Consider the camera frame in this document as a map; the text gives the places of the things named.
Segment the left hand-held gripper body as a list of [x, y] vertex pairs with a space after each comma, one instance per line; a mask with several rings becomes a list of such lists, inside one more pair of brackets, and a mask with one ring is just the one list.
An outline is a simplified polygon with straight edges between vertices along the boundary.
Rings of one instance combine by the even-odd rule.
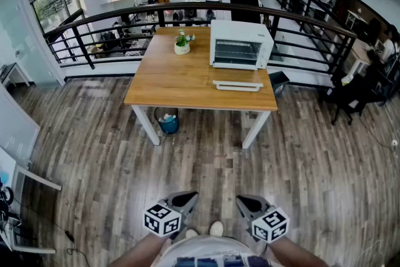
[[162, 238], [174, 239], [184, 229], [186, 216], [165, 199], [152, 203], [143, 211], [143, 227]]

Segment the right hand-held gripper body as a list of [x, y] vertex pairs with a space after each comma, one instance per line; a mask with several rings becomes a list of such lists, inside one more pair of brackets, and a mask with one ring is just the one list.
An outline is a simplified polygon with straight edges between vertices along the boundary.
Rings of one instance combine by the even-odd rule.
[[251, 222], [251, 235], [266, 243], [273, 243], [288, 232], [289, 223], [287, 214], [281, 208], [274, 208]]

